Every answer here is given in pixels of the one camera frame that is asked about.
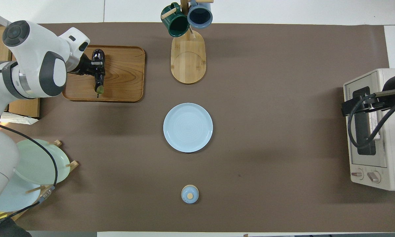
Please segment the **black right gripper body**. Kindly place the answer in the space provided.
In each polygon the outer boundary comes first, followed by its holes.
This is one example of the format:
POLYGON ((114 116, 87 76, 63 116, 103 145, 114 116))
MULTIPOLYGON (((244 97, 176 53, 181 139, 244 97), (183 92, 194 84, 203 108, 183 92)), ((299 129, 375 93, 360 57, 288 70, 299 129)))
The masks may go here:
POLYGON ((395 93, 384 95, 385 91, 395 90, 395 76, 390 78, 379 92, 375 92, 375 102, 372 103, 372 111, 388 110, 395 106, 395 93))

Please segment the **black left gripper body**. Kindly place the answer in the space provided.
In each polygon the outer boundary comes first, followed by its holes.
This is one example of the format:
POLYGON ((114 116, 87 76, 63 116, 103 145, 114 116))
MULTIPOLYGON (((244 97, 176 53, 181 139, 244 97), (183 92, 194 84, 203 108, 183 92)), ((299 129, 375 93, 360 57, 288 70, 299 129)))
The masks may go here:
POLYGON ((86 54, 83 54, 80 57, 79 64, 75 67, 75 69, 73 69, 71 71, 67 70, 67 72, 70 74, 75 74, 75 75, 94 76, 94 68, 91 63, 92 63, 92 60, 90 60, 86 54))

